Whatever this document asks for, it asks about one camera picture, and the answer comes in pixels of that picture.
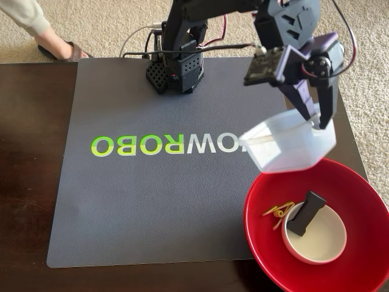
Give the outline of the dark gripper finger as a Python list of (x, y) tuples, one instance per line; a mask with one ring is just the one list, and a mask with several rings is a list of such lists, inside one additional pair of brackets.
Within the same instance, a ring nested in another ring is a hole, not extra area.
[(320, 129), (325, 129), (337, 110), (338, 78), (313, 81), (312, 86), (317, 90), (320, 105)]

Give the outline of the purple padded gripper finger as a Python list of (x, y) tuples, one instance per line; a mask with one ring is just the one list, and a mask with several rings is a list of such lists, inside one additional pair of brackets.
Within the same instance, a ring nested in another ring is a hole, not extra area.
[(308, 81), (301, 80), (296, 85), (283, 85), (279, 90), (295, 107), (305, 120), (319, 122), (313, 99), (309, 93)]

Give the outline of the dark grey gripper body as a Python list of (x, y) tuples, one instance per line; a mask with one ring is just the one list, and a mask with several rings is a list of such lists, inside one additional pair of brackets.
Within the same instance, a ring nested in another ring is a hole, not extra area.
[(344, 64), (344, 47), (335, 32), (317, 36), (301, 49), (284, 47), (278, 62), (278, 84), (296, 85), (302, 80), (313, 87), (329, 87)]

